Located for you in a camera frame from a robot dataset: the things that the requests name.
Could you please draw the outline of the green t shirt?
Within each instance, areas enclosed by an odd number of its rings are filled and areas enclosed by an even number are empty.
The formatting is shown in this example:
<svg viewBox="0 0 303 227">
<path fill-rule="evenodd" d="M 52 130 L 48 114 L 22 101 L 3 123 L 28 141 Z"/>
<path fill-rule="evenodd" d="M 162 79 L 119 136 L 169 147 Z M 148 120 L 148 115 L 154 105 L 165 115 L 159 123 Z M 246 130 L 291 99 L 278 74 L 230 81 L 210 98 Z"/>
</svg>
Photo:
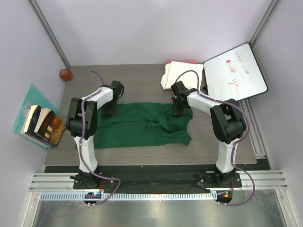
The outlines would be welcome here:
<svg viewBox="0 0 303 227">
<path fill-rule="evenodd" d="M 173 104 L 116 104 L 113 112 L 98 109 L 97 130 L 93 138 L 95 149 L 188 145 L 187 131 L 193 111 L 175 115 Z"/>
</svg>

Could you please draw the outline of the white dry-erase board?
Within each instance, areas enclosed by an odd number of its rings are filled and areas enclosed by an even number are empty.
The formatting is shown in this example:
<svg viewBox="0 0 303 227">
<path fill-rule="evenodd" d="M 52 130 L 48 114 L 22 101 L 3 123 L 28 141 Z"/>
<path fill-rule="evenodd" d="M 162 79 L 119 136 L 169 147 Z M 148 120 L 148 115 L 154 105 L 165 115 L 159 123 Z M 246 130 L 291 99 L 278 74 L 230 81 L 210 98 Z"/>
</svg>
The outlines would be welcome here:
<svg viewBox="0 0 303 227">
<path fill-rule="evenodd" d="M 204 71 L 208 95 L 214 99 L 240 101 L 268 91 L 249 43 L 205 61 Z"/>
</svg>

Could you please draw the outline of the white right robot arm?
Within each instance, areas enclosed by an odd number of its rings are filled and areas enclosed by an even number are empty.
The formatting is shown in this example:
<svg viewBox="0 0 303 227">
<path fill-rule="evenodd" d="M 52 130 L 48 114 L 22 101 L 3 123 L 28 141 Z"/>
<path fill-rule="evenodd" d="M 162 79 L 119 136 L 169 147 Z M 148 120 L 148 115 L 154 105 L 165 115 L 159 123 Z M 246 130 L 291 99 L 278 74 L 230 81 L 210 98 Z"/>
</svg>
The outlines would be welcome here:
<svg viewBox="0 0 303 227">
<path fill-rule="evenodd" d="M 175 115 L 184 115 L 193 107 L 211 117 L 213 132 L 219 141 L 218 159 L 214 168 L 214 182 L 220 187 L 231 185 L 235 177 L 235 154 L 247 125 L 236 101 L 219 101 L 200 94 L 195 88 L 187 89 L 183 82 L 171 86 L 174 93 L 173 111 Z"/>
</svg>

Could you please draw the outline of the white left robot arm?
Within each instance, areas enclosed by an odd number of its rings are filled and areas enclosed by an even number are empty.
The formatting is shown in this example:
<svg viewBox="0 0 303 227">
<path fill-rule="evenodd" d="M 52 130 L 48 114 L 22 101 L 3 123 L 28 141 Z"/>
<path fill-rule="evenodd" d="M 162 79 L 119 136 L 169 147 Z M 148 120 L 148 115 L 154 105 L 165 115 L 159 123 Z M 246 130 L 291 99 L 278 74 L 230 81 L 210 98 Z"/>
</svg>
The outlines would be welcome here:
<svg viewBox="0 0 303 227">
<path fill-rule="evenodd" d="M 95 189 L 101 184 L 94 149 L 98 110 L 101 109 L 106 117 L 112 116 L 123 93 L 123 84 L 114 80 L 110 85 L 101 85 L 90 95 L 71 100 L 66 125 L 76 143 L 80 159 L 78 174 L 71 176 L 74 189 Z"/>
</svg>

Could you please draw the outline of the stack of books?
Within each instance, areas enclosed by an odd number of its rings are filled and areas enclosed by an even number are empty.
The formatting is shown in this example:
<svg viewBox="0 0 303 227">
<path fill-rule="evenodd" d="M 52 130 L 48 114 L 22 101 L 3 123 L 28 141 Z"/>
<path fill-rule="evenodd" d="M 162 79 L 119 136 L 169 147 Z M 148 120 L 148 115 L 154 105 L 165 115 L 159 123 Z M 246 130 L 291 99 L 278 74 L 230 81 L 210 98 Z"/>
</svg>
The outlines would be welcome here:
<svg viewBox="0 0 303 227">
<path fill-rule="evenodd" d="M 59 145 L 66 124 L 50 108 L 32 105 L 27 112 L 20 134 L 45 148 Z"/>
</svg>

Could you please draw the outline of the folded white t shirt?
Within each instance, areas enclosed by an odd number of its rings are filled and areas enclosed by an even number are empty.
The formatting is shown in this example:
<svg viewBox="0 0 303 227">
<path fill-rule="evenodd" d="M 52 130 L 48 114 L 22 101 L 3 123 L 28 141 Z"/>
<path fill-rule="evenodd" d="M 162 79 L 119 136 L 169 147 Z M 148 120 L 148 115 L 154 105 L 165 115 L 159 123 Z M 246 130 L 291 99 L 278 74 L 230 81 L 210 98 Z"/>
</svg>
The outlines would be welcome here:
<svg viewBox="0 0 303 227">
<path fill-rule="evenodd" d="M 171 86 L 182 73 L 191 70 L 191 72 L 187 72 L 181 76 L 178 81 L 182 81 L 187 89 L 197 88 L 198 84 L 199 87 L 201 87 L 203 69 L 203 64 L 188 64 L 172 61 L 167 79 L 167 86 L 171 89 Z"/>
</svg>

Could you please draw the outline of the red cube block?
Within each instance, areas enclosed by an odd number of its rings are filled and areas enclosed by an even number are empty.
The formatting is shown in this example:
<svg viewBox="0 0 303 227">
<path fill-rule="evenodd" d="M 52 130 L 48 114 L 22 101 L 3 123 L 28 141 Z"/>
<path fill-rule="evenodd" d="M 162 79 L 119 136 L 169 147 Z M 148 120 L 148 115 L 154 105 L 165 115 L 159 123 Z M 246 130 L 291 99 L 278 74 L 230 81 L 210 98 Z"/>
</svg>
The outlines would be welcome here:
<svg viewBox="0 0 303 227">
<path fill-rule="evenodd" d="M 59 73 L 59 76 L 63 81 L 72 80 L 72 72 L 69 69 L 62 69 Z"/>
</svg>

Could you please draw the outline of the teal plastic folder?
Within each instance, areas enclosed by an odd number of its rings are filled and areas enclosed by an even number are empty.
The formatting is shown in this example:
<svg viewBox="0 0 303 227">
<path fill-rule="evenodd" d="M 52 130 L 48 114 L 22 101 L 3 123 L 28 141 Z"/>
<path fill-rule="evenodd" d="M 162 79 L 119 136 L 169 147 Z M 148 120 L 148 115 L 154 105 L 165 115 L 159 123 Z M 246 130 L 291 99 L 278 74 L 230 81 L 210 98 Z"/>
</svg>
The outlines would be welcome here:
<svg viewBox="0 0 303 227">
<path fill-rule="evenodd" d="M 27 90 L 27 94 L 23 100 L 21 108 L 19 109 L 19 112 L 14 121 L 13 130 L 16 134 L 20 135 L 21 137 L 36 144 L 40 148 L 47 150 L 48 147 L 46 147 L 43 143 L 37 142 L 34 138 L 30 138 L 27 135 L 21 133 L 22 127 L 27 118 L 27 113 L 30 110 L 30 106 L 32 105 L 40 105 L 43 108 L 44 107 L 50 108 L 56 114 L 58 113 L 58 109 L 36 88 L 36 86 L 31 84 L 31 86 Z"/>
</svg>

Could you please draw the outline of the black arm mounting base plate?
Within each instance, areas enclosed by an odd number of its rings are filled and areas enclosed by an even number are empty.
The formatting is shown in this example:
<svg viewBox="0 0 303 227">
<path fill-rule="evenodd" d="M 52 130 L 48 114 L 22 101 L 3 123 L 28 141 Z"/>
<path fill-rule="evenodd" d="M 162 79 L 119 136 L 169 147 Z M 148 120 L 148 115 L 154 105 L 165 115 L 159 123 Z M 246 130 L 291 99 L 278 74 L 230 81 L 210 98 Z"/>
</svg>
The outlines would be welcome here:
<svg viewBox="0 0 303 227">
<path fill-rule="evenodd" d="M 239 173 L 219 173 L 214 165 L 154 165 L 154 166 L 99 166 L 97 174 L 81 173 L 76 166 L 47 166 L 48 174 L 67 173 L 74 189 L 104 189 L 112 191 L 121 179 L 119 193 L 172 193 L 205 190 L 207 188 L 241 188 Z"/>
</svg>

